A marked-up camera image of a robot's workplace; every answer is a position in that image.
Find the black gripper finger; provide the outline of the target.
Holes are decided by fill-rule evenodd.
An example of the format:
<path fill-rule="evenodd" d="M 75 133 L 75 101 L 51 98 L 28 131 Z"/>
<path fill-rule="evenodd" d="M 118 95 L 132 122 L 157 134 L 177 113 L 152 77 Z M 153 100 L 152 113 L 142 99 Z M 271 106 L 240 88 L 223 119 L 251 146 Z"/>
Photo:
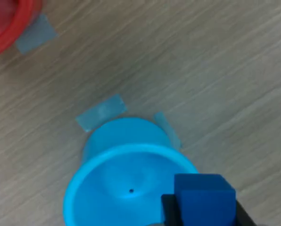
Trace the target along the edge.
<path fill-rule="evenodd" d="M 257 226 L 254 220 L 245 211 L 240 202 L 236 201 L 236 223 L 235 226 Z"/>
<path fill-rule="evenodd" d="M 165 226 L 182 226 L 179 206 L 174 194 L 161 196 Z"/>

